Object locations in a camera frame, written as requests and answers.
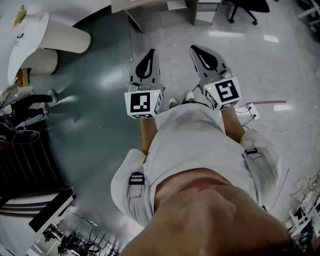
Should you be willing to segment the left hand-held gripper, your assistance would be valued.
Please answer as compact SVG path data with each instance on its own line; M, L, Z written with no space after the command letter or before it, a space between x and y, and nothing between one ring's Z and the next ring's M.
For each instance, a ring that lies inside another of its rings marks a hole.
M152 119L159 112L165 87L160 82L159 56L150 49L137 57L129 68L128 92L124 93L127 115L133 119Z

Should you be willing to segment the person's right forearm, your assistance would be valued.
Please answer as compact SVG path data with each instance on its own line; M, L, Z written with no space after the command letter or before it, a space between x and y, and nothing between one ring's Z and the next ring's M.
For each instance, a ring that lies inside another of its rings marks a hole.
M241 142L245 130L237 116L234 107L221 110L225 134L237 143Z

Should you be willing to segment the person's left forearm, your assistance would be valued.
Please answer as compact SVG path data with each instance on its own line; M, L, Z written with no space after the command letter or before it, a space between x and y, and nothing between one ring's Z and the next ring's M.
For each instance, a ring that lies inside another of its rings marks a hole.
M141 152L148 154L150 146L158 132L154 118L140 119Z

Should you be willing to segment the person's black trousers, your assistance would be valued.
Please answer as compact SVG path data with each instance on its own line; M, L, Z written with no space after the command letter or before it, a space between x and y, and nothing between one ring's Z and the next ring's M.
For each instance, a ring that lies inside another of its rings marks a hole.
M184 104L200 104L200 105L203 105L203 106L209 108L209 106L207 104L196 101L194 98L184 99L181 104L182 105L184 105Z

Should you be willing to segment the white power strip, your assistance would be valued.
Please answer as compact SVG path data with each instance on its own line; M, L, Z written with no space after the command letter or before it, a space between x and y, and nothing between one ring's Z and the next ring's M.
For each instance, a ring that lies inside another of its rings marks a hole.
M246 111L250 113L254 120L258 120L260 118L260 114L258 113L255 105L253 103L248 103L246 105Z

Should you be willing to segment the grey wooden desk with shelves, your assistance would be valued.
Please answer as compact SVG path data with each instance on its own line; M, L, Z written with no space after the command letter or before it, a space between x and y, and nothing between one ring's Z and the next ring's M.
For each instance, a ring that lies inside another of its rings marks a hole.
M193 25L211 25L223 0L111 0L113 14L124 11L144 33L141 16L147 11L190 9Z

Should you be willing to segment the red floor tape strip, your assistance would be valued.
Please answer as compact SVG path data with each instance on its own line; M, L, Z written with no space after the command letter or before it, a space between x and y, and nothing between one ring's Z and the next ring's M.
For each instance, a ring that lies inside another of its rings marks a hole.
M265 104L273 104L273 105L279 105L279 104L286 104L286 100L269 100L269 101L252 101L251 102L254 105L265 105Z

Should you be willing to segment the black office chair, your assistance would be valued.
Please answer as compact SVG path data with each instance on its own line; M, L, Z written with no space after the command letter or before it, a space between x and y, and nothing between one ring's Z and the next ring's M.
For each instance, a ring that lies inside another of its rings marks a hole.
M225 0L234 5L234 9L232 11L231 17L229 18L229 22L233 24L235 22L234 17L238 10L238 8L242 8L252 19L252 24L256 26L258 24L258 20L252 14L252 12L257 13L269 13L270 8L266 0Z

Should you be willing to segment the person's white shirt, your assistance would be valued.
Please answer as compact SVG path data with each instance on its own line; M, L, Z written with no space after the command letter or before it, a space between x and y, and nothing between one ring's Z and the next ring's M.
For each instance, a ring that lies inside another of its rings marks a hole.
M264 161L263 201L258 203L257 191L243 153L256 148ZM146 226L154 214L157 186L178 173L205 168L227 179L247 192L260 206L264 205L281 174L281 160L272 143L253 129L247 130L240 143L224 134L208 107L187 103L170 109L164 116L147 155L131 149L111 181L111 197L126 216L129 178L132 173L144 175L144 206Z

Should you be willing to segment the small ribbed beige table base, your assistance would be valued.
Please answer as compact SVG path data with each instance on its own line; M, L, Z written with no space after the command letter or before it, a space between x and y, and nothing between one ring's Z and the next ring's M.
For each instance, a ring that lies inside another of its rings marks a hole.
M51 75L58 66L58 53L54 49L38 48L27 57L20 69L30 69L31 76Z

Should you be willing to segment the white curved table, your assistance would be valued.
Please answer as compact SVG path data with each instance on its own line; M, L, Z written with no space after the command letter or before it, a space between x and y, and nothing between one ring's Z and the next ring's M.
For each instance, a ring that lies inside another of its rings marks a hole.
M25 15L8 61L9 85L14 83L23 62L40 47L49 24L49 17L48 12Z

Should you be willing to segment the yellow green flower bunch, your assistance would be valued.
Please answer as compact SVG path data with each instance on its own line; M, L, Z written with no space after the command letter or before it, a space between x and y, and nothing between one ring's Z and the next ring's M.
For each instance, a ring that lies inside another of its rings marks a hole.
M22 21L24 20L25 16L27 14L27 9L25 8L25 5L22 4L20 6L19 11L17 12L17 15L15 17L15 20L13 22L13 27L16 28L19 24L22 23Z

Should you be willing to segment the dark wooden slatted bench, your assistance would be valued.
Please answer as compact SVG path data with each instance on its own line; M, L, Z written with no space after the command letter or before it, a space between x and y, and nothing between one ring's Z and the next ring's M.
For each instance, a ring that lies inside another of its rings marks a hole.
M49 129L31 143L0 143L0 198L58 192L68 188L52 156Z

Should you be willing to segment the person's chin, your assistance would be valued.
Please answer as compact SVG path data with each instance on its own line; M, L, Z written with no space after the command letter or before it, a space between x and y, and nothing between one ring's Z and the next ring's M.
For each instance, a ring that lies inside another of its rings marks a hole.
M289 232L243 189L191 169L162 181L154 215L120 256L300 256Z

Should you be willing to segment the cluttered white workstation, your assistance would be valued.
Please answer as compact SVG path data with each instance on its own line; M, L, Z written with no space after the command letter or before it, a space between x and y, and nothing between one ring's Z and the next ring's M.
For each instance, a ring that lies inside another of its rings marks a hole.
M303 177L295 184L296 192L290 197L293 207L288 210L292 227L289 228L291 237L301 237L307 226L313 228L316 237L320 237L320 171L310 177Z

